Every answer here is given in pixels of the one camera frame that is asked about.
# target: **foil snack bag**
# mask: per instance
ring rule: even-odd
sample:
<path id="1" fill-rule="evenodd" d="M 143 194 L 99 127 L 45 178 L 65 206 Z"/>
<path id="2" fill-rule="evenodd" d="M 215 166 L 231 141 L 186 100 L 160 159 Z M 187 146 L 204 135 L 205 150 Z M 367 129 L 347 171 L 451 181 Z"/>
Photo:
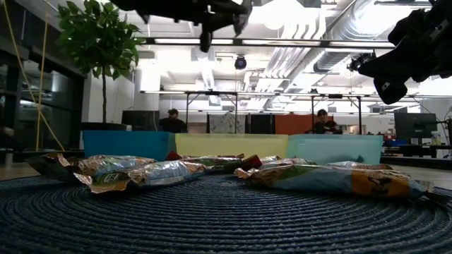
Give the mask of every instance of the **foil snack bag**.
<path id="1" fill-rule="evenodd" d="M 73 171 L 85 176 L 98 176 L 110 171 L 146 165 L 155 159 L 134 156 L 95 155 L 73 163 Z"/>
<path id="2" fill-rule="evenodd" d="M 87 159 L 65 158 L 61 153 L 49 153 L 27 159 L 27 163 L 41 175 L 68 183 L 79 183 L 73 172 L 94 176 L 153 162 L 154 159 L 131 156 L 96 155 Z"/>
<path id="3" fill-rule="evenodd" d="M 332 167 L 345 167 L 348 169 L 387 169 L 387 170 L 393 170 L 389 165 L 386 164 L 378 164 L 378 165 L 368 165 L 363 164 L 359 162 L 334 162 L 334 163 L 327 163 L 325 166 L 332 166 Z"/>
<path id="4" fill-rule="evenodd" d="M 259 168 L 262 165 L 257 155 L 253 155 L 247 159 L 236 157 L 198 157 L 191 159 L 181 159 L 182 162 L 199 163 L 206 166 L 208 174 L 231 174 L 235 169 L 242 168 L 244 170 Z"/>
<path id="5" fill-rule="evenodd" d="M 204 158 L 216 158 L 216 157 L 226 157 L 226 158 L 239 158 L 239 159 L 243 159 L 245 158 L 244 154 L 240 154 L 240 155 L 208 155 L 208 156 L 188 156 L 188 155 L 178 155 L 176 152 L 169 152 L 167 155 L 167 158 L 165 159 L 166 161 L 172 161 L 172 160 L 178 160 L 178 159 L 194 159 L 194 158 L 200 158 L 200 157 L 204 157 Z"/>
<path id="6" fill-rule="evenodd" d="M 300 158 L 287 158 L 287 159 L 279 159 L 272 162 L 263 163 L 262 166 L 259 167 L 260 170 L 262 169 L 269 169 L 273 167 L 279 167 L 279 166 L 287 166 L 287 165 L 293 165 L 293 164 L 300 164 L 300 165 L 316 165 L 315 162 L 307 160 L 307 159 L 300 159 Z"/>
<path id="7" fill-rule="evenodd" d="M 277 155 L 275 155 L 275 156 L 267 156 L 267 157 L 261 158 L 261 162 L 262 162 L 262 164 L 267 164 L 267 163 L 274 162 L 274 161 L 277 161 L 277 160 L 280 160 L 280 159 L 281 158 L 279 156 L 277 156 Z"/>
<path id="8" fill-rule="evenodd" d="M 137 186 L 170 186 L 201 176 L 206 168 L 190 162 L 156 162 L 128 168 L 123 171 L 109 171 L 102 175 L 86 176 L 75 174 L 93 193 L 124 191 L 129 183 Z"/>
<path id="9" fill-rule="evenodd" d="M 394 170 L 351 169 L 315 165 L 285 165 L 235 174 L 252 184 L 313 193 L 354 193 L 378 198 L 433 196 L 408 175 Z"/>

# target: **cap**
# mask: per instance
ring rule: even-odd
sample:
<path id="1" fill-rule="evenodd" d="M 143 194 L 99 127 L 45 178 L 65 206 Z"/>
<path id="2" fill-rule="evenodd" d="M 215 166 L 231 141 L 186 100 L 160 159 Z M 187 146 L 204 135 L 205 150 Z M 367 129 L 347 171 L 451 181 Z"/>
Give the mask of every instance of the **cap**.
<path id="1" fill-rule="evenodd" d="M 171 114 L 171 115 L 179 114 L 179 112 L 177 111 L 177 109 L 170 109 L 170 110 L 168 110 L 168 114 Z"/>

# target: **yellow bin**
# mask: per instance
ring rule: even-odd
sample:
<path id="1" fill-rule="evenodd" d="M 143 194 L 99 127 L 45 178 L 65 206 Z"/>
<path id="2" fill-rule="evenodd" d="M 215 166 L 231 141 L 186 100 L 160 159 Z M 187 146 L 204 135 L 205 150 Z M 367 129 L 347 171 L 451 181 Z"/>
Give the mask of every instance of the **yellow bin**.
<path id="1" fill-rule="evenodd" d="M 285 157 L 288 135 L 264 134 L 176 134 L 179 155 L 239 155 Z"/>

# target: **storage bin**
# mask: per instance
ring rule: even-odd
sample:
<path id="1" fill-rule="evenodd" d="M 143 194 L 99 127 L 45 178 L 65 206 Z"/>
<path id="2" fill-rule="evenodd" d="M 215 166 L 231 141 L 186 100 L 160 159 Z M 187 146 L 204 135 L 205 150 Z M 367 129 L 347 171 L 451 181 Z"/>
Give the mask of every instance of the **storage bin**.
<path id="1" fill-rule="evenodd" d="M 173 133 L 155 131 L 83 131 L 85 156 L 130 155 L 164 161 L 176 152 Z"/>
<path id="2" fill-rule="evenodd" d="M 343 161 L 379 164 L 382 145 L 380 135 L 291 135 L 287 157 L 310 159 L 317 164 Z"/>
<path id="3" fill-rule="evenodd" d="M 176 134 L 180 155 L 239 155 L 285 157 L 287 135 L 264 134 Z"/>

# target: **floor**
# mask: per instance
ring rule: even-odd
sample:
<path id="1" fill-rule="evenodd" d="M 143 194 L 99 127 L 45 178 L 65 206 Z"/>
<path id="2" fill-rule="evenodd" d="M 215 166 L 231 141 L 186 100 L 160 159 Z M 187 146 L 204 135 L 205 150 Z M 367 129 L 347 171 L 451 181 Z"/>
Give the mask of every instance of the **floor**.
<path id="1" fill-rule="evenodd" d="M 452 190 L 452 171 L 402 166 L 393 166 L 393 168 L 411 175 L 414 180 L 433 181 L 436 187 Z M 38 175 L 39 174 L 26 163 L 15 163 L 10 169 L 7 169 L 5 166 L 0 166 L 0 180 Z"/>

